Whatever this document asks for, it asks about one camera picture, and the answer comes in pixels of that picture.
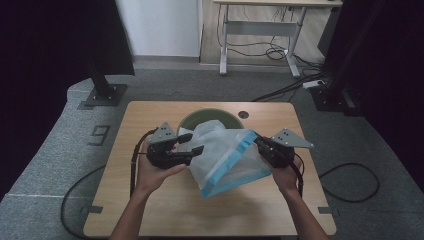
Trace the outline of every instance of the plastic bag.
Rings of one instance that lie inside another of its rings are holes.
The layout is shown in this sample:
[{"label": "plastic bag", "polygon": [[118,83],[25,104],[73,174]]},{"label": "plastic bag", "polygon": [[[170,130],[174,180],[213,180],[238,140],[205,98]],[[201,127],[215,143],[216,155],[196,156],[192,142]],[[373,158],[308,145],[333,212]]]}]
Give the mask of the plastic bag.
[{"label": "plastic bag", "polygon": [[[179,134],[191,132],[180,129]],[[199,124],[188,143],[178,151],[204,145],[203,153],[191,160],[189,169],[204,198],[211,197],[271,174],[262,161],[251,129],[225,129],[218,120]]]}]

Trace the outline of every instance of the carpet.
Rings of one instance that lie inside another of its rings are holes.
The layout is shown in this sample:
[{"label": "carpet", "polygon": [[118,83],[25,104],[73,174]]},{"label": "carpet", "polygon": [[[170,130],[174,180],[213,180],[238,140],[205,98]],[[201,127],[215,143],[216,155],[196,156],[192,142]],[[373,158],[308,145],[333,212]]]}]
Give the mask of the carpet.
[{"label": "carpet", "polygon": [[[77,239],[61,224],[61,203],[80,178],[107,163],[126,106],[131,101],[250,101],[294,82],[289,72],[208,70],[136,70],[136,76],[107,76],[128,88],[117,107],[79,110],[93,85],[85,80],[68,90],[68,102],[43,146],[0,204],[4,239]],[[271,101],[283,102],[292,93]],[[317,112],[308,90],[291,100],[318,173],[347,162],[368,166],[379,177],[380,191],[351,204],[327,195],[337,233],[332,239],[424,238],[424,196],[380,135],[361,117]],[[69,195],[63,216],[69,229],[82,235],[88,208],[102,171],[82,181]],[[344,198],[366,196],[375,180],[366,171],[346,167],[321,179]]]}]

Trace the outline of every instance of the green bowl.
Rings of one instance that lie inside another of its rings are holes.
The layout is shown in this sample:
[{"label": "green bowl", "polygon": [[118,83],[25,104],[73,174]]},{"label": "green bowl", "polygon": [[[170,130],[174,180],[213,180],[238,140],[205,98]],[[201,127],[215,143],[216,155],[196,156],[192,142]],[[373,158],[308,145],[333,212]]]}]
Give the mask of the green bowl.
[{"label": "green bowl", "polygon": [[185,117],[178,126],[177,133],[180,128],[194,130],[197,125],[209,120],[219,120],[222,124],[224,124],[226,129],[244,128],[240,120],[238,120],[238,118],[236,118],[233,114],[220,109],[205,108],[187,115],[187,117]]}]

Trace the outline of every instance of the black curtain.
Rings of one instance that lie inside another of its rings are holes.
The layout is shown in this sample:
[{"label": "black curtain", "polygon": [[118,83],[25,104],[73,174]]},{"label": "black curtain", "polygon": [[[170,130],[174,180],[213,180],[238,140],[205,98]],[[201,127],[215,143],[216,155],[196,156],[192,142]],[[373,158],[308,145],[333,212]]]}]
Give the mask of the black curtain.
[{"label": "black curtain", "polygon": [[113,0],[3,1],[0,24],[2,199],[61,115],[67,89],[90,77],[88,60],[105,75],[134,69]]},{"label": "black curtain", "polygon": [[423,7],[419,0],[344,1],[326,62],[338,87],[331,90],[353,92],[424,191]]}]

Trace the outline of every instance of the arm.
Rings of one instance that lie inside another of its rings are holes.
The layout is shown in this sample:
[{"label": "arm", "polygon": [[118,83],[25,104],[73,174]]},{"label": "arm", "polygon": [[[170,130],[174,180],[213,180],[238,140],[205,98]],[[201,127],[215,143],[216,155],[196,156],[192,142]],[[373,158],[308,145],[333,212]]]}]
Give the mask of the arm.
[{"label": "arm", "polygon": [[[143,144],[141,152],[146,151],[147,144]],[[167,170],[161,170],[153,167],[146,155],[140,155],[134,192],[109,239],[137,239],[144,208],[150,194],[158,189],[167,177],[181,172],[185,167],[182,164]]]},{"label": "arm", "polygon": [[[300,167],[300,159],[294,159]],[[287,201],[299,239],[329,239],[312,215],[296,188],[296,174],[291,167],[272,168],[272,176]]]}]

